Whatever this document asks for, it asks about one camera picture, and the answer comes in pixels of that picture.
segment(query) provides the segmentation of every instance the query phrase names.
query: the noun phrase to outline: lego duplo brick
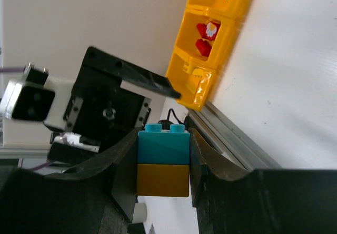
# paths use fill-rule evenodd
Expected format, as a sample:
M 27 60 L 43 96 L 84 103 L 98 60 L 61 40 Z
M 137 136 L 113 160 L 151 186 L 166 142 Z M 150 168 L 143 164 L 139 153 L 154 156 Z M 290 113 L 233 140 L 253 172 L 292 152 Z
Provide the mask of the lego duplo brick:
M 202 38 L 214 41 L 219 31 L 220 24 L 213 21 L 209 21 L 207 24 L 198 23 L 196 25 L 196 28 L 199 31 L 200 36 Z
M 138 164 L 137 194 L 139 196 L 189 196 L 188 165 Z
M 196 41 L 195 46 L 202 56 L 209 57 L 212 50 L 212 46 L 210 45 L 210 43 L 208 43 L 208 41 L 200 38 Z
M 184 125 L 171 125 L 162 130 L 161 124 L 147 124 L 138 133 L 138 163 L 189 165 L 190 133 Z

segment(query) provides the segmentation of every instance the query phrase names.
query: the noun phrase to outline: black cable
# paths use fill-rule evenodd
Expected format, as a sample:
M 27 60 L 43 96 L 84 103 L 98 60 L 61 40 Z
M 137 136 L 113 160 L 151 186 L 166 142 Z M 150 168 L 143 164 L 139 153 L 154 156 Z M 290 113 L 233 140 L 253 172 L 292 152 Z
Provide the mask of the black cable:
M 167 120 L 170 120 L 170 115 L 171 113 L 173 114 L 174 118 L 178 121 L 179 124 L 183 124 L 177 117 L 177 115 L 175 114 L 174 110 L 173 109 L 169 109 L 168 110 L 168 113 L 167 113 Z

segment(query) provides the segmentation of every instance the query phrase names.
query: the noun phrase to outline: red block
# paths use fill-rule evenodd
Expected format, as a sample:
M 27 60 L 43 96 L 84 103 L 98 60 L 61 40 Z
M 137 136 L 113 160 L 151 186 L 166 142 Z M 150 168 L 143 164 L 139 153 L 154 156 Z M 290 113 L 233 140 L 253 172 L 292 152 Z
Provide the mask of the red block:
M 196 41 L 195 45 L 202 56 L 209 57 L 212 47 L 208 41 L 200 38 Z
M 196 28 L 198 29 L 202 38 L 213 41 L 215 40 L 216 35 L 219 31 L 220 24 L 210 21 L 207 25 L 199 23 L 196 25 Z
M 196 28 L 198 29 L 200 36 L 206 38 L 206 25 L 199 23 L 196 25 Z

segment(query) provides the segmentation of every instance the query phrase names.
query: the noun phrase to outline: teal duplo brick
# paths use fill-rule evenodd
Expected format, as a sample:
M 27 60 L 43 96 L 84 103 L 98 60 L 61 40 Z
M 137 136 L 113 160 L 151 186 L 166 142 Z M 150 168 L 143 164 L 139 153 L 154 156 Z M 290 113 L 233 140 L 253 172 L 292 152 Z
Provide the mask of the teal duplo brick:
M 138 163 L 190 164 L 190 133 L 184 125 L 171 125 L 162 130 L 161 124 L 147 124 L 138 133 Z

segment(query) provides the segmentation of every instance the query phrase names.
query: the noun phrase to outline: white wall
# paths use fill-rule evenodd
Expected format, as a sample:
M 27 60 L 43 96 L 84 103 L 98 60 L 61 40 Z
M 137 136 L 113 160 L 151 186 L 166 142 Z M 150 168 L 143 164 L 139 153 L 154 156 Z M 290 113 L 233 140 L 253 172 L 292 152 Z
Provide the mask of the white wall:
M 2 2 L 3 65 L 33 62 L 55 77 L 75 79 L 89 45 L 164 75 L 186 0 Z M 164 98 L 146 95 L 153 99 L 151 119 L 157 121 Z M 4 130 L 6 145 L 46 144 L 49 139 L 42 125 L 6 121 Z
M 255 0 L 212 103 L 285 168 L 337 168 L 337 0 Z

